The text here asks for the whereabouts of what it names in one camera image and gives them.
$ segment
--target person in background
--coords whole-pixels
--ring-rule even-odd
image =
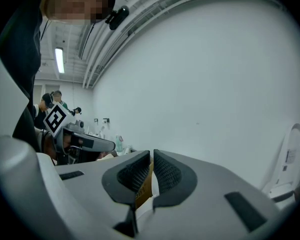
[[[59,90],[55,90],[51,93],[55,102],[59,102],[66,110],[68,110],[68,105],[61,100],[62,93]]]
[[[80,108],[80,107],[77,107],[74,111],[75,111],[74,117],[75,117],[78,121],[81,120],[81,108]]]
[[[47,116],[46,111],[53,103],[53,97],[50,93],[46,93],[42,96],[42,99],[39,104],[33,105],[33,121],[34,127],[37,129],[45,129],[46,126],[44,124],[44,120]]]
[[[111,154],[114,158],[118,157],[118,154],[117,152],[114,150],[114,151],[111,151],[111,152],[101,152],[99,154],[99,156],[96,158],[96,160],[99,160],[99,159],[102,159],[102,158],[105,158],[107,155]]]
[[[73,110],[68,110],[69,112],[70,112],[70,114],[71,115],[73,115],[73,116],[75,116],[76,115],[76,112],[75,112],[75,110],[73,109]]]
[[[27,142],[36,152],[43,152],[53,157],[55,152],[50,154],[53,148],[40,149],[37,136],[42,131],[34,127],[33,120],[34,81],[41,66],[40,40],[45,35],[45,31],[40,32],[43,17],[50,21],[69,24],[78,24],[78,21],[97,23],[111,14],[116,0],[15,1],[18,3],[18,9],[6,23],[0,36],[0,58],[14,82],[29,98],[29,103],[20,116],[13,137]],[[44,143],[46,142],[53,143],[50,133],[45,136]]]

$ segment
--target cardboard box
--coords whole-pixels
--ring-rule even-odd
[[[135,208],[138,209],[142,206],[150,197],[152,197],[152,172],[154,171],[154,160],[151,157],[151,164],[149,165],[149,173],[145,178],[143,185],[140,187],[138,193],[135,196]]]

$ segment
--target gray surface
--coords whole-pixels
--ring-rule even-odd
[[[42,239],[127,239],[91,216],[67,190],[50,157],[37,155],[23,141],[0,137],[0,188],[18,217]]]
[[[102,186],[102,176],[109,168],[132,159],[140,153],[141,151],[101,161],[61,165],[55,168],[59,174],[82,171],[84,175],[64,180],[65,187],[93,217],[114,227],[126,219],[129,207],[110,198]]]
[[[0,58],[0,136],[13,135],[28,103],[29,99],[12,79]]]
[[[111,200],[101,179],[108,168],[140,153],[54,167],[47,155],[36,155],[28,144],[0,137],[0,188],[18,216],[43,239],[128,239],[112,229],[125,219],[128,207]],[[224,198],[224,194],[234,191],[240,192],[265,218],[279,214],[270,199],[229,170],[164,153],[190,166],[197,174],[198,184],[181,205],[157,208],[147,216],[145,228],[137,239],[247,237],[247,229]],[[77,170],[85,175],[64,181],[58,175]]]
[[[139,239],[227,239],[237,240],[248,231],[224,195],[240,192],[265,218],[279,213],[275,204],[259,190],[228,169],[183,155],[165,152],[190,166],[197,174],[194,192],[178,206],[156,208]]]

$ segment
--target bottle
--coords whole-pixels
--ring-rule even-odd
[[[122,137],[119,136],[119,135],[116,135],[115,136],[115,151],[117,153],[121,153],[123,151],[123,148],[122,148]]]
[[[101,130],[98,132],[98,138],[100,138],[100,139],[106,139],[106,136],[105,136],[105,134],[104,134],[104,132],[103,132],[103,130],[105,129],[105,127],[104,126],[102,126],[101,127]]]

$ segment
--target lab room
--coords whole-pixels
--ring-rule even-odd
[[[19,0],[0,30],[0,205],[15,234],[286,235],[300,218],[291,6]]]

